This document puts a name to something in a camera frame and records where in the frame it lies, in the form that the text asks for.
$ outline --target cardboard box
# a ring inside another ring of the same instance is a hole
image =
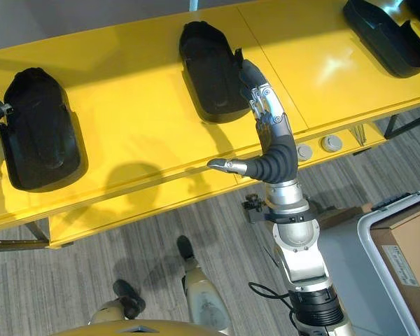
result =
[[[420,329],[420,203],[378,222],[370,233]]]

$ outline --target robotic arm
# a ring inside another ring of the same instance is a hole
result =
[[[293,318],[301,336],[355,335],[317,246],[319,224],[296,179],[298,158],[284,108],[260,70],[242,62],[241,94],[255,116],[263,154],[249,160],[213,159],[207,166],[265,183],[266,226],[274,239]]]

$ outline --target gray carpet floor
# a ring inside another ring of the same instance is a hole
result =
[[[398,122],[420,116],[405,113]],[[420,127],[357,156],[300,171],[306,194],[325,207],[377,203],[420,190]],[[84,325],[111,285],[128,280],[146,301],[143,319],[188,320],[175,240],[189,236],[216,284],[238,335],[296,335],[280,302],[254,295],[248,281],[279,292],[279,273],[261,251],[240,202],[259,185],[82,239],[58,251],[0,253],[0,335],[47,335]],[[0,237],[26,237],[20,229]]]

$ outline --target yellow shelf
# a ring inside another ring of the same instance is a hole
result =
[[[334,0],[239,5],[311,135],[420,105],[420,73],[390,75],[348,27],[344,5]],[[420,23],[400,8],[394,19],[410,19],[420,36]]]
[[[156,185],[161,190],[187,188],[187,176],[207,176],[202,171],[211,158],[259,154],[250,113],[221,125],[204,124],[196,113],[178,51],[183,26],[193,20],[205,20],[220,29],[233,49],[242,47],[245,58],[261,69],[288,114],[297,142],[312,143],[332,132],[345,138],[344,149],[334,154],[320,152],[314,144],[314,158],[301,167],[360,150],[344,129],[420,106],[420,74],[405,79],[387,74],[348,29],[343,4],[338,0],[257,1],[0,50],[0,97],[15,73],[27,67],[44,68],[66,90],[88,161],[85,175],[65,188],[23,192],[10,184],[0,144],[0,230],[113,197],[125,199],[122,195]],[[401,22],[408,15],[403,11],[395,19]],[[420,35],[419,22],[412,23]],[[168,192],[164,201],[143,214],[236,188],[236,182],[233,177],[221,181],[209,193],[198,190],[174,197]],[[56,244],[75,235],[64,228],[53,230]]]
[[[278,92],[295,132],[307,126],[236,6],[84,31],[0,50],[0,97],[15,73],[42,67],[65,88],[87,151],[77,182],[44,193],[14,189],[0,145],[0,230],[136,190],[209,158],[258,144],[250,113],[222,125],[199,119],[183,79],[183,26],[205,20],[256,63]]]
[[[339,136],[343,143],[342,150],[336,153],[323,150],[320,145],[321,138],[306,141],[305,143],[313,149],[313,158],[300,164],[300,168],[377,146],[385,141],[373,124],[364,125],[364,130],[367,137],[364,146],[359,145],[349,130],[336,132],[335,135]],[[65,243],[252,183],[257,181],[207,170],[91,206],[60,213],[50,217],[50,247],[57,248]]]

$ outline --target white plastic bin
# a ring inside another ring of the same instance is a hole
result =
[[[407,305],[370,236],[370,227],[420,202],[420,192],[321,231],[318,245],[359,336],[420,336]]]

